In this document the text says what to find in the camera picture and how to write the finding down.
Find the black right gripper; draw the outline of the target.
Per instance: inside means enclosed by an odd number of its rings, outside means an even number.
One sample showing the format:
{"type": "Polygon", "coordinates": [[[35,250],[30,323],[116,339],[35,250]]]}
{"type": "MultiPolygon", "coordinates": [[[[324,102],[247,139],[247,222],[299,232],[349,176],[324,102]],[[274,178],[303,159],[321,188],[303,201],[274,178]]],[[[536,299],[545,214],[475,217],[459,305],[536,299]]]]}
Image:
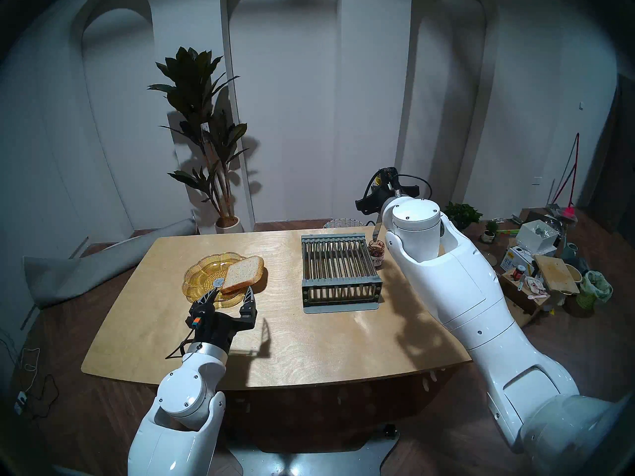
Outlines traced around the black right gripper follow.
{"type": "Polygon", "coordinates": [[[397,168],[382,168],[372,176],[372,179],[367,184],[364,196],[355,202],[356,209],[363,214],[379,214],[383,205],[390,198],[402,196],[419,197],[420,187],[418,185],[402,185],[400,177],[423,182],[427,186],[428,196],[431,196],[431,184],[426,179],[399,173],[397,168]]]}

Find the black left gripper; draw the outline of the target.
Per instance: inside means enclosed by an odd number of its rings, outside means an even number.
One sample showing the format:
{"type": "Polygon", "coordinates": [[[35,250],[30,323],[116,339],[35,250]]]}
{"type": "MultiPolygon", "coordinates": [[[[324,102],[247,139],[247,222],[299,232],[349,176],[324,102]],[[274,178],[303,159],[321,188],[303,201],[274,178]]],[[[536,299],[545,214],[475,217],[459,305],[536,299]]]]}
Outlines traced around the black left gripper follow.
{"type": "Polygon", "coordinates": [[[211,288],[192,303],[190,314],[194,316],[187,318],[187,326],[194,333],[194,338],[190,340],[190,343],[213,345],[229,355],[235,335],[255,327],[257,318],[255,295],[252,287],[248,286],[239,310],[240,316],[233,317],[225,313],[214,312],[214,302],[218,293],[217,287],[211,288]]]}

